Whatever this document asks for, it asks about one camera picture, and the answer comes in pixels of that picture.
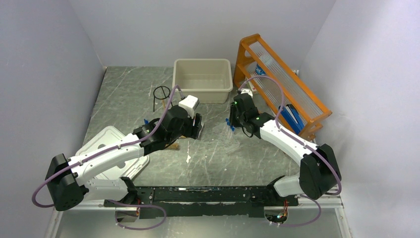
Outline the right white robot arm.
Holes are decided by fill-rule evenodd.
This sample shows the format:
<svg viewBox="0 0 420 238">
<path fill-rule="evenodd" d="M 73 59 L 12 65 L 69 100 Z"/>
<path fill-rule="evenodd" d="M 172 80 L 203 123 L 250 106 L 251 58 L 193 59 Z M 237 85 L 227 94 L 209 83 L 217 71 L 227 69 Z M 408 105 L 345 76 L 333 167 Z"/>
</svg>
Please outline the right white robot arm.
<svg viewBox="0 0 420 238">
<path fill-rule="evenodd" d="M 260 113 L 249 94 L 234 97 L 229 122 L 273 144 L 299 166 L 297 174 L 276 178 L 269 184 L 272 189 L 267 192 L 267 199 L 272 205 L 280 205 L 289 195 L 303 194 L 317 200 L 341 181 L 335 153 L 329 145 L 306 141 L 280 125 L 272 115 Z"/>
</svg>

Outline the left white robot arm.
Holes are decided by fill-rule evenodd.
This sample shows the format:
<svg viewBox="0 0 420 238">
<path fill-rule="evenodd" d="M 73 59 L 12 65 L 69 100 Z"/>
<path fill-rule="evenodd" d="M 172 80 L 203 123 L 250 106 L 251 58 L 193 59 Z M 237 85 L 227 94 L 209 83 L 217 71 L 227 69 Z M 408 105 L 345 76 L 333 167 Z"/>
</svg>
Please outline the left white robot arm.
<svg viewBox="0 0 420 238">
<path fill-rule="evenodd" d="M 46 174 L 47 188 L 57 211 L 66 211 L 83 200 L 116 200 L 131 206 L 137 190 L 128 177 L 95 177 L 123 162 L 164 150 L 179 137 L 197 139 L 202 129 L 202 115 L 190 116 L 186 109 L 171 107 L 163 119 L 154 119 L 133 130 L 120 141 L 96 151 L 66 158 L 58 154 L 51 160 Z"/>
</svg>

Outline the clear test tube rack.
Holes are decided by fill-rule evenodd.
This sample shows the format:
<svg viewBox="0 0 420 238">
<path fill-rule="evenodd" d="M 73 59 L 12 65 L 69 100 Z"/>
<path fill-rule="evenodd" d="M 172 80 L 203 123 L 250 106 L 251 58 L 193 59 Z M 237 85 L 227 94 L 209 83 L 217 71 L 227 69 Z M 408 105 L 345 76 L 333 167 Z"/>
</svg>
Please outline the clear test tube rack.
<svg viewBox="0 0 420 238">
<path fill-rule="evenodd" d="M 226 122 L 223 122 L 213 127 L 212 132 L 221 143 L 226 154 L 233 153 L 235 150 L 239 149 L 240 141 L 235 137 L 235 131 L 231 131 L 231 125 L 227 125 Z"/>
</svg>

